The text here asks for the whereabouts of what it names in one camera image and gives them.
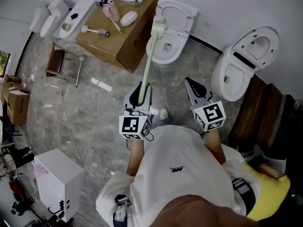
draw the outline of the white sponge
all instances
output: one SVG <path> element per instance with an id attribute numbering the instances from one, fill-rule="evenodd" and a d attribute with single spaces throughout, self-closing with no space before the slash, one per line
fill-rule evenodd
<path id="1" fill-rule="evenodd" d="M 130 11 L 123 16 L 120 23 L 123 27 L 130 26 L 138 18 L 138 13 L 136 11 Z"/>

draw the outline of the shoe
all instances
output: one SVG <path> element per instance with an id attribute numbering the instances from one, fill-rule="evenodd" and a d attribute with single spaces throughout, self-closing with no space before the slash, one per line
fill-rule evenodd
<path id="1" fill-rule="evenodd" d="M 166 119 L 169 117 L 169 112 L 167 110 L 167 108 L 161 108 L 160 110 L 160 119 L 163 120 L 163 119 Z"/>

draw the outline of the white toilet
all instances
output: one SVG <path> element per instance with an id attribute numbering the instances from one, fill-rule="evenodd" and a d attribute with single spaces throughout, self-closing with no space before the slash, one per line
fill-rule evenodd
<path id="1" fill-rule="evenodd" d="M 89 18 L 89 15 L 96 7 L 97 5 L 94 0 L 78 1 L 64 21 L 64 23 L 68 24 L 70 27 L 67 31 L 62 28 L 60 29 L 60 38 L 66 41 L 74 41 L 78 33 L 80 32 L 81 26 L 85 25 L 86 21 Z M 78 16 L 72 19 L 71 16 L 76 13 L 78 14 Z"/>
<path id="2" fill-rule="evenodd" d="M 214 92 L 227 101 L 240 99 L 255 71 L 264 69 L 278 54 L 279 35 L 270 27 L 251 30 L 219 58 L 211 78 Z"/>
<path id="3" fill-rule="evenodd" d="M 43 27 L 43 24 L 47 20 L 48 16 L 50 16 L 50 14 L 51 13 L 46 6 L 40 6 L 38 8 L 35 8 L 34 18 L 29 27 L 29 30 L 33 31 L 35 33 L 40 33 L 41 29 Z"/>
<path id="4" fill-rule="evenodd" d="M 68 13 L 69 7 L 65 4 L 65 2 L 61 0 L 55 0 L 48 6 L 48 9 L 50 10 L 51 15 L 45 21 L 41 29 L 40 36 L 42 38 L 51 36 L 60 38 L 59 32 L 61 24 Z"/>
<path id="5" fill-rule="evenodd" d="M 164 35 L 157 41 L 152 61 L 162 69 L 169 69 L 180 56 L 198 14 L 198 9 L 174 0 L 159 0 L 156 15 L 166 19 Z M 152 38 L 146 45 L 149 55 Z"/>

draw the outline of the logo on t-shirt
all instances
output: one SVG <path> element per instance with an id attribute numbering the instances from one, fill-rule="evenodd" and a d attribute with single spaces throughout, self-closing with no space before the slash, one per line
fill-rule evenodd
<path id="1" fill-rule="evenodd" d="M 180 172 L 180 171 L 182 171 L 183 167 L 185 167 L 185 166 L 179 166 L 179 167 L 176 167 L 176 168 L 171 168 L 171 172 Z"/>

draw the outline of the white wall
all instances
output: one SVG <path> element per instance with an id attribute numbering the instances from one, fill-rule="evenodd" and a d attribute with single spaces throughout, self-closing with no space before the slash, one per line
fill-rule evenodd
<path id="1" fill-rule="evenodd" d="M 0 51 L 10 53 L 6 73 L 14 74 L 30 35 L 34 8 L 40 0 L 0 0 Z"/>
<path id="2" fill-rule="evenodd" d="M 22 216 L 13 215 L 10 212 L 16 200 L 6 179 L 0 180 L 0 196 L 1 217 L 11 227 L 23 227 L 35 219 L 34 214 L 30 211 L 26 211 Z"/>
<path id="3" fill-rule="evenodd" d="M 280 35 L 281 50 L 275 61 L 258 74 L 282 93 L 303 98 L 303 0 L 179 1 L 199 9 L 192 34 L 221 50 L 254 27 L 273 27 Z"/>

